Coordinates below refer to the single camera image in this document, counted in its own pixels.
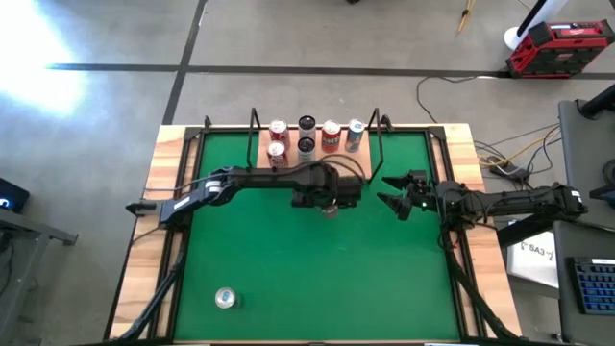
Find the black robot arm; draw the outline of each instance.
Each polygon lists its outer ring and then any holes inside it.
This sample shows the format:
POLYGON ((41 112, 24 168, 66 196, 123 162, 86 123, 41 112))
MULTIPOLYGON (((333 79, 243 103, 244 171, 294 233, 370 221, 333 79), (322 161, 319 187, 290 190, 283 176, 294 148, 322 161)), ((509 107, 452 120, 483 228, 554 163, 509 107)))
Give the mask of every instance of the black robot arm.
POLYGON ((324 212, 353 208, 361 198, 362 185, 362 178, 340 177, 334 167, 321 161, 280 169, 225 167, 211 172, 184 197, 164 201, 160 224, 181 223, 203 206, 225 205, 244 188, 292 189, 291 206, 295 208, 318 207, 324 212))
POLYGON ((382 178, 400 189, 400 196, 378 193, 398 215, 408 219, 412 207, 442 210, 442 225, 449 230, 472 228, 488 216, 531 214, 530 217, 498 232, 500 246, 505 247, 548 230, 556 220, 574 220, 587 212, 580 194, 567 185, 538 187, 529 191, 483 193, 465 184, 442 182, 428 185, 425 171, 409 171, 397 178, 382 178))

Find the floor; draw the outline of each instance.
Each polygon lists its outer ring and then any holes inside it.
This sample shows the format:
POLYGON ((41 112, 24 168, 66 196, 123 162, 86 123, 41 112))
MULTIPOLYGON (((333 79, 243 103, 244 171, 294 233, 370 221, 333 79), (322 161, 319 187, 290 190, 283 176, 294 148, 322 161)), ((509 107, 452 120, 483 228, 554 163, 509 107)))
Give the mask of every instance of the floor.
MULTIPOLYGON (((510 53, 504 31, 529 11, 518 0, 478 1, 457 35, 464 6, 463 0, 0 3, 0 176, 32 192, 29 217, 80 234, 76 247, 47 252, 39 288, 23 311, 23 320, 32 321, 20 324, 18 337, 40 337, 43 345, 102 338, 134 223, 124 206, 139 197, 160 124, 199 124, 205 115, 216 124, 247 123, 251 107, 265 121, 310 113, 345 122, 367 119, 380 107, 394 122, 429 123, 416 100, 422 77, 500 70, 510 53), (415 77, 211 72, 233 65, 409 69, 415 77)), ((615 23, 606 0, 570 0, 557 17, 603 18, 615 23)), ((611 47, 587 68, 589 77, 567 81, 432 79, 422 84, 421 101, 438 121, 470 123, 475 139, 494 142, 555 123, 560 100, 591 98, 611 85, 614 58, 611 47)), ((499 149, 512 154, 539 135, 499 149)), ((554 167, 532 177, 533 185, 565 182, 559 143, 549 153, 554 167)), ((535 164, 547 162, 540 157, 535 164)), ((485 183, 489 191, 512 188, 485 183)), ((555 299, 525 290, 514 296, 526 336, 558 332, 555 299)))

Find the blue keyboard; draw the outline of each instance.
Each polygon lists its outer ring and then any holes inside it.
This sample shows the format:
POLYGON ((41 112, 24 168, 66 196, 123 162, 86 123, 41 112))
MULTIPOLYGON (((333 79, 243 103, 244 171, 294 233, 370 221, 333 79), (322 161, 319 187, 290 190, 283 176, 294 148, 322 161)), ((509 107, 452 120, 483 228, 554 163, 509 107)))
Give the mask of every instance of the blue keyboard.
POLYGON ((567 260, 581 312, 615 315, 615 259, 567 260))

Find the green table surface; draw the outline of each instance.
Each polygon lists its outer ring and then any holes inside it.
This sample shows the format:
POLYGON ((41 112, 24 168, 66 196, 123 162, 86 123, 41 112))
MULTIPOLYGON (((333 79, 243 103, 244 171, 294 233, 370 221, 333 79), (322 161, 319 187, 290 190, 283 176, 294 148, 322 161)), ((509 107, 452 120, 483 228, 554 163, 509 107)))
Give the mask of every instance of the green table surface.
MULTIPOLYGON (((246 144, 245 134, 208 135, 201 175, 245 166, 246 144)), ((376 136, 370 147, 375 165, 376 136)), ((382 176, 431 174, 425 137, 386 134, 383 147, 379 178, 333 220, 291 208, 291 191, 280 189, 243 190, 196 211, 176 339, 459 339, 436 214, 399 221, 376 196, 396 193, 382 176), (238 307, 215 305, 221 287, 237 293, 238 307)))

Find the blue can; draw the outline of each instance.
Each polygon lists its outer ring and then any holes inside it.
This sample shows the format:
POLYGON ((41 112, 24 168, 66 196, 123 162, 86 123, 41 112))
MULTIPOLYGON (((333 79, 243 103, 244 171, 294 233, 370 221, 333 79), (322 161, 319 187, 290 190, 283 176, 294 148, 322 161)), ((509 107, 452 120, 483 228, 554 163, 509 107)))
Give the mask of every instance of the blue can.
POLYGON ((348 124, 348 134, 346 135, 346 151, 354 153, 358 150, 365 131, 365 124, 362 121, 353 119, 348 124))

